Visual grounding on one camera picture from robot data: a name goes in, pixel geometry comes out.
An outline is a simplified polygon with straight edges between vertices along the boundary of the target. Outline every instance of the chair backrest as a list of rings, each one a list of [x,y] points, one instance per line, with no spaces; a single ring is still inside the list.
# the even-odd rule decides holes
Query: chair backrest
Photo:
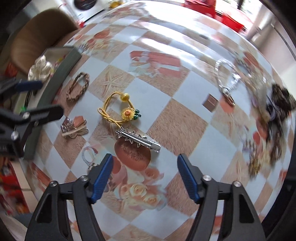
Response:
[[[33,17],[15,37],[10,51],[11,61],[27,75],[45,49],[77,29],[79,26],[61,10],[45,10]]]

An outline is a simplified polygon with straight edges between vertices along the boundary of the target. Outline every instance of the tablecloth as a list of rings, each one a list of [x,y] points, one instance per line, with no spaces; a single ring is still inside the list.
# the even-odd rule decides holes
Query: tablecloth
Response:
[[[87,174],[91,163],[100,163],[111,153],[111,177],[102,198],[92,206],[106,240],[185,240],[198,209],[177,169],[177,155],[185,153],[216,181],[239,180],[260,220],[264,219],[290,163],[295,115],[286,123],[281,159],[250,178],[245,143],[268,148],[266,129],[246,86],[240,82],[231,92],[236,103],[232,108],[219,92],[214,73],[218,59],[234,62],[232,50],[252,58],[266,78],[283,85],[254,46],[214,19],[154,1],[131,1],[108,12],[66,46],[83,53],[56,98],[65,116],[43,127],[34,160],[21,161],[38,199],[51,180],[74,181]],[[66,92],[80,72],[90,75],[89,88],[79,101],[68,102]],[[230,78],[224,69],[224,83]],[[77,93],[84,83],[80,84]],[[129,93],[141,113],[141,118],[124,126],[161,144],[159,153],[117,139],[116,125],[97,112],[114,91]],[[114,98],[108,113],[119,120],[124,107],[126,103]],[[87,120],[89,133],[62,137],[59,126],[65,117],[79,115]],[[219,201],[211,240],[217,239],[222,211]],[[68,212],[74,239],[79,240],[71,201]]]

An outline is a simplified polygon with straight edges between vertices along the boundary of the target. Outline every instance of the red object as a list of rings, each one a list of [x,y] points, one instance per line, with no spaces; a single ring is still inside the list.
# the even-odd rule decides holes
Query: red object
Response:
[[[223,12],[222,23],[236,32],[241,31],[243,27],[249,29],[253,24],[243,11],[231,6]]]
[[[183,7],[190,8],[212,18],[215,18],[216,0],[207,0],[203,2],[201,0],[185,0]]]

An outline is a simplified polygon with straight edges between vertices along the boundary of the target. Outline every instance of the sunflower charm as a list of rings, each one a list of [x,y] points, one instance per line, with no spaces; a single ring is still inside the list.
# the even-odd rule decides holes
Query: sunflower charm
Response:
[[[121,117],[125,121],[131,121],[131,120],[136,120],[138,117],[141,117],[141,115],[139,114],[138,110],[128,107],[122,111]]]

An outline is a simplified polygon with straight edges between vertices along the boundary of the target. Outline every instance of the blue gripper pad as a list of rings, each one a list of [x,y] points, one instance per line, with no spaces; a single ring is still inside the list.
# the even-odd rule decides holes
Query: blue gripper pad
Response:
[[[182,155],[178,156],[178,159],[177,159],[178,170],[179,170],[179,173],[182,177],[183,183],[185,185],[185,188],[187,190],[189,197],[195,203],[197,203],[197,201],[200,198],[200,196],[197,193],[197,191],[198,191],[197,183],[190,171],[190,166],[192,166],[192,165],[189,162],[189,160],[186,158],[187,159],[187,161],[186,161],[185,158],[186,157],[183,157]]]
[[[88,191],[92,192],[89,201],[91,204],[94,204],[99,200],[103,191],[107,185],[107,181],[113,169],[113,157],[111,154],[106,154],[101,164],[93,167],[88,177],[90,178]]]

